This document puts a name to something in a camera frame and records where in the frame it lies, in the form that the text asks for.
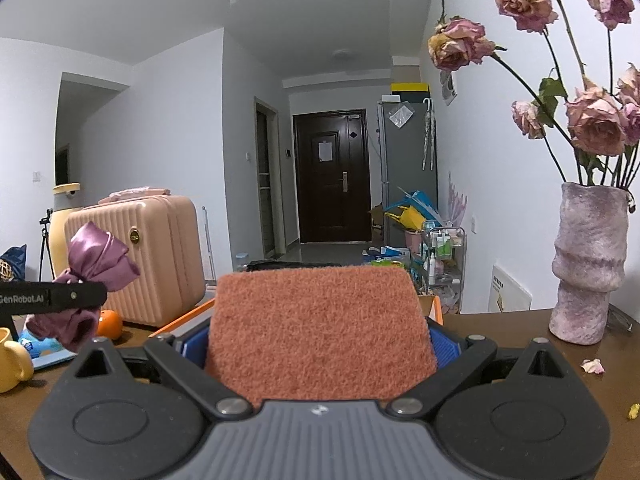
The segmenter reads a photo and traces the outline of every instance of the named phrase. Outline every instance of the doorway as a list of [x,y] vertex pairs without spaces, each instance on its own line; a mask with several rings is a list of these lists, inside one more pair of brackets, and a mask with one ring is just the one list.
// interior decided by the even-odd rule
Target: doorway
[[369,242],[364,110],[293,117],[300,242]]
[[70,184],[69,178],[69,145],[56,150],[56,186]]
[[265,258],[287,251],[280,181],[278,113],[255,102],[255,153],[262,250]]

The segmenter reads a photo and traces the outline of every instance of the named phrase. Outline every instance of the purple satin scarf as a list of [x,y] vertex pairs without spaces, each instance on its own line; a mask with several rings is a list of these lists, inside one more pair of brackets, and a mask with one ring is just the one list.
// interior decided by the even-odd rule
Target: purple satin scarf
[[[68,245],[69,268],[55,283],[101,282],[109,292],[125,288],[140,275],[127,253],[129,248],[93,222],[83,225]],[[72,352],[92,337],[98,328],[100,308],[69,309],[51,314],[33,314],[26,327],[36,338],[57,339]]]

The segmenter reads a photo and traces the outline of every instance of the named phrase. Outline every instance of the orange fruit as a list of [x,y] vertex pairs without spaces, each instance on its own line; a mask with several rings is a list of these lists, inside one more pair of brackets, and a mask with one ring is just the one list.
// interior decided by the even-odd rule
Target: orange fruit
[[122,335],[122,317],[115,310],[101,310],[96,335],[116,341]]

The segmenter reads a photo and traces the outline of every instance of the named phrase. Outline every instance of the tile floor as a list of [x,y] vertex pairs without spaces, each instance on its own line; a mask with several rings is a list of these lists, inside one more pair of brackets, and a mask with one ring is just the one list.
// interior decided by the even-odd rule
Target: tile floor
[[306,264],[362,264],[362,251],[370,242],[361,244],[298,244],[279,260]]

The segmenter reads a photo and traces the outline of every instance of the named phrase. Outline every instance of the wooden table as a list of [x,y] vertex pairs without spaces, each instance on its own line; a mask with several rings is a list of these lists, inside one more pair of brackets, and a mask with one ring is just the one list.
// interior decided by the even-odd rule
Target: wooden table
[[[151,334],[149,330],[125,327],[117,346],[140,346]],[[31,381],[18,384],[0,394],[0,452],[23,480],[42,480],[42,473],[29,450],[27,428],[33,413],[56,383],[66,365],[61,364],[36,372]]]
[[[596,480],[640,479],[640,418],[626,418],[631,405],[640,402],[640,326],[634,323],[631,333],[607,331],[599,344],[578,346],[564,343],[549,332],[550,314],[550,310],[537,310],[444,316],[444,325],[460,335],[487,336],[505,348],[522,348],[537,336],[548,338],[582,377],[609,419],[611,445]],[[602,376],[586,374],[580,368],[582,361],[595,358],[606,370]]]
[[[549,310],[510,314],[445,316],[445,326],[460,334],[482,334],[503,347],[521,348],[536,336],[545,336],[561,350],[607,414],[611,426],[611,446],[597,475],[598,480],[640,479],[640,418],[626,420],[629,407],[640,402],[640,326],[632,333],[608,332],[599,345],[581,347],[558,341],[548,332]],[[140,345],[148,332],[129,328],[132,337],[126,346]],[[606,373],[587,375],[580,364],[600,358]],[[0,428],[4,430],[0,451],[24,480],[42,475],[27,443],[31,416],[50,392],[64,366],[37,373],[31,383],[0,394]]]

